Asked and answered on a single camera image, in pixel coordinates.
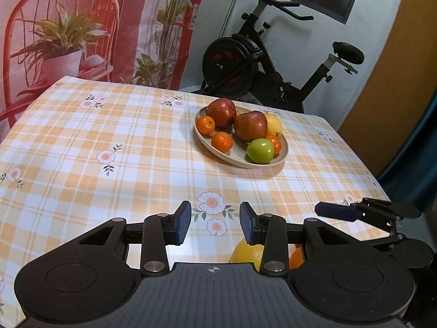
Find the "fruit plate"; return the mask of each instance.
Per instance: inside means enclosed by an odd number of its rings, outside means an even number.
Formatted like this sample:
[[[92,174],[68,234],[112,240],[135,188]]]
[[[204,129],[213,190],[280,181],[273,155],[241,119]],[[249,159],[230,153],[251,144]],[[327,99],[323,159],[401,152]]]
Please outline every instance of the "fruit plate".
[[[237,115],[250,112],[250,110],[248,110],[247,108],[238,107],[238,106],[235,108],[237,109]],[[222,153],[219,150],[217,150],[216,148],[214,148],[211,145],[211,137],[213,136],[213,134],[215,132],[213,132],[209,136],[204,136],[203,134],[201,134],[197,130],[196,121],[200,117],[203,117],[203,116],[206,116],[206,107],[202,108],[197,113],[197,115],[194,119],[194,130],[195,130],[197,136],[199,137],[200,141],[202,142],[202,144],[211,153],[218,156],[220,159],[223,159],[224,161],[231,163],[233,165],[236,165],[239,167],[244,167],[246,169],[259,169],[259,168],[263,168],[263,167],[278,165],[278,164],[281,164],[284,162],[284,160],[288,154],[288,143],[282,134],[279,137],[279,140],[282,143],[282,149],[280,150],[280,153],[278,154],[278,156],[274,157],[273,160],[269,164],[266,164],[266,165],[255,164],[246,156],[246,147],[247,147],[248,143],[242,142],[237,138],[237,136],[235,135],[233,127],[230,127],[228,129],[224,130],[225,132],[228,132],[232,136],[232,140],[234,142],[234,145],[231,148],[231,150],[226,152],[226,153]]]

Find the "brown wooden panel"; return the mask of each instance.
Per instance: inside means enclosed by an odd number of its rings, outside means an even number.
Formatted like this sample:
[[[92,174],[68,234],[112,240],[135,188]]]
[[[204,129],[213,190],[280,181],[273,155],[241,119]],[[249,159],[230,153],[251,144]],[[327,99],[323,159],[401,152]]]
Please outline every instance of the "brown wooden panel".
[[[339,133],[373,174],[408,139],[437,86],[437,0],[402,0],[369,80]]]

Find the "checkered tablecloth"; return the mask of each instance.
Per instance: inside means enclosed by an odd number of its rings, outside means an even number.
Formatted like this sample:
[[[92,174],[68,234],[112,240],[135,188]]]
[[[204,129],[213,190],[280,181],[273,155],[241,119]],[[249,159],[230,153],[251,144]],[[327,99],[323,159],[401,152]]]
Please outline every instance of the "checkered tablecloth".
[[[388,199],[349,146],[322,118],[276,114],[289,154],[284,164],[242,169],[211,154],[194,132],[211,97],[65,77],[22,115],[0,145],[0,321],[23,319],[14,279],[29,261],[114,217],[142,222],[192,203],[174,262],[228,262],[243,238],[239,204],[289,222],[315,216],[319,201]],[[384,233],[329,220],[364,240]],[[128,264],[138,267],[139,246]]]

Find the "black exercise bike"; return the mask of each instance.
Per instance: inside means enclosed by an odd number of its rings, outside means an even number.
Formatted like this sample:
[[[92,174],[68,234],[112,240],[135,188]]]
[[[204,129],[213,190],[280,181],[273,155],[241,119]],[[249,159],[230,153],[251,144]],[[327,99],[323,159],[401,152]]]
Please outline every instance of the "black exercise bike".
[[[204,85],[195,93],[229,99],[239,99],[252,93],[264,106],[303,113],[303,100],[322,79],[327,83],[332,80],[328,72],[336,62],[344,66],[349,74],[358,73],[346,62],[362,64],[363,52],[348,43],[334,42],[334,53],[337,56],[329,54],[301,89],[292,86],[290,82],[284,82],[261,40],[261,35],[271,26],[264,22],[263,29],[255,29],[255,23],[268,5],[299,21],[314,19],[313,16],[298,16],[286,8],[300,6],[298,2],[259,0],[250,15],[244,13],[241,16],[245,22],[239,33],[219,38],[210,44],[202,61]],[[259,70],[258,63],[261,63],[264,72]]]

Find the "bike saddle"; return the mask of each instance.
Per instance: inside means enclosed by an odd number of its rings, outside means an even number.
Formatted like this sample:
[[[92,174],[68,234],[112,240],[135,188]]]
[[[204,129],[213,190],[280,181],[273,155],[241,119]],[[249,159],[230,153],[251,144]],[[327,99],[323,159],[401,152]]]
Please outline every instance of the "bike saddle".
[[[357,47],[344,42],[334,42],[332,46],[334,53],[337,54],[340,59],[357,65],[364,62],[364,53]]]

